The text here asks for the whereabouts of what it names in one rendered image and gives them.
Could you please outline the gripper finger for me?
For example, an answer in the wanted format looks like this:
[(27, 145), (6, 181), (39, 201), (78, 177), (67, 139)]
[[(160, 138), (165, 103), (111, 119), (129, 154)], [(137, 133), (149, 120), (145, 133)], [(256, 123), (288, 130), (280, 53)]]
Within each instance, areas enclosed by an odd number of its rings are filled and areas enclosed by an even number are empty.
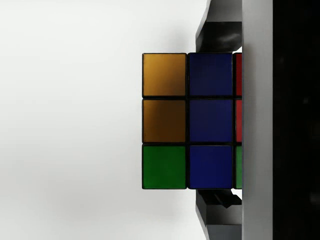
[(231, 53), (242, 46), (242, 0), (207, 0), (195, 35), (197, 53)]
[(206, 240), (242, 240), (242, 200), (230, 189), (199, 189), (195, 204)]

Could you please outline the puzzle cube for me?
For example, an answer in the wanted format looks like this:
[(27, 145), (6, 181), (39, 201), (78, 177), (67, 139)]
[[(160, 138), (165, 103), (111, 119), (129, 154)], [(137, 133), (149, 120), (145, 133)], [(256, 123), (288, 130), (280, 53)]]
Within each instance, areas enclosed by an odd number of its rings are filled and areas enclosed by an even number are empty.
[(142, 188), (242, 188), (242, 54), (142, 55)]

